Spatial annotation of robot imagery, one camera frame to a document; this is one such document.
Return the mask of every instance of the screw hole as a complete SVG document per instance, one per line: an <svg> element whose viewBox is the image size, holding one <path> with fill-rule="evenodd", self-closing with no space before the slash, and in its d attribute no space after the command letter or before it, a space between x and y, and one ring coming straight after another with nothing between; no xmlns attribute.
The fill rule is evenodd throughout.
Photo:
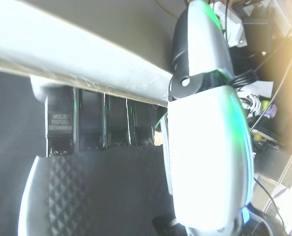
<svg viewBox="0 0 292 236"><path fill-rule="evenodd" d="M182 79L182 81L181 81L181 85L183 86L183 87L186 87L187 85L189 85L190 84L190 78L189 77L184 77L183 79Z"/></svg>

